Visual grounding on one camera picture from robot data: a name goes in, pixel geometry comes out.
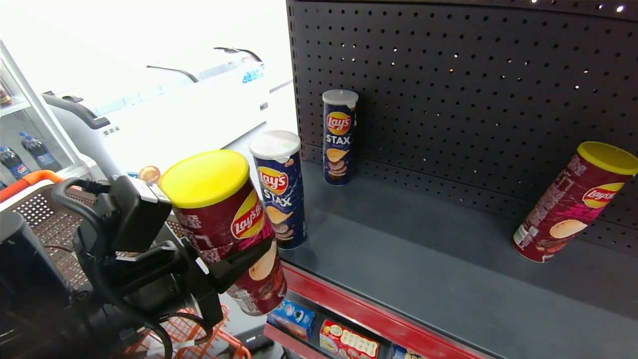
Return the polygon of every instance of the blue chip can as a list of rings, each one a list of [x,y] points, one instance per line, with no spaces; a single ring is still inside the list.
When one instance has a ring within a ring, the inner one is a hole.
[[[295,249],[306,240],[301,140],[292,132],[271,130],[255,136],[249,147],[278,247]]]
[[[349,90],[323,93],[323,178],[333,186],[350,182],[358,100]]]

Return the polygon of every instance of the blue snack box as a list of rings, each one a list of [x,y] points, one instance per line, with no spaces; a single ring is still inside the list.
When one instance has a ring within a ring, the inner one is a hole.
[[[412,350],[405,349],[402,346],[392,343],[390,348],[390,359],[428,359],[426,356],[419,355]]]
[[[315,313],[284,298],[277,308],[268,313],[268,323],[308,340],[315,328]]]
[[[300,148],[299,136],[284,130],[265,131],[250,144],[263,203],[280,249],[295,249],[306,240]]]
[[[356,92],[332,89],[323,93],[323,178],[343,186],[352,176],[352,144],[357,126]]]

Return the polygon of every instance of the lay's stax can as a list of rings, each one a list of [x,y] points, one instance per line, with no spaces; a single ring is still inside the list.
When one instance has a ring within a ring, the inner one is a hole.
[[[350,181],[358,100],[357,93],[349,90],[323,93],[323,178],[333,186]]]
[[[638,173],[638,158],[601,142],[583,142],[523,224],[514,248],[546,262],[587,227],[623,185]]]
[[[295,249],[306,240],[300,149],[299,136],[283,130],[265,131],[250,144],[263,203],[280,249]]]
[[[199,153],[169,168],[158,185],[173,202],[175,216],[205,264],[261,241],[272,242],[227,293],[251,316],[275,309],[286,294],[286,280],[272,226],[244,156],[227,150]]]

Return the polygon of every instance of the soda bottle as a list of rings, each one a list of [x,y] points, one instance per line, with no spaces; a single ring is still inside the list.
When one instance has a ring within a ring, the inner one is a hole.
[[[20,132],[21,136],[24,136],[21,144],[24,149],[29,152],[31,157],[38,163],[41,169],[50,169],[57,172],[62,169],[62,165],[51,155],[46,145],[42,141],[34,138],[26,132]]]
[[[2,163],[16,180],[31,173],[16,152],[6,146],[0,146],[0,163]]]

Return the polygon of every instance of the glass door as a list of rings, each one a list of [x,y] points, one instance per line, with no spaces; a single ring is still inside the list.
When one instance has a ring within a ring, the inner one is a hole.
[[[3,183],[10,185],[25,172],[40,169],[51,169],[63,177],[88,173],[81,159],[85,156],[77,151],[42,97],[29,86],[2,40],[0,86]]]

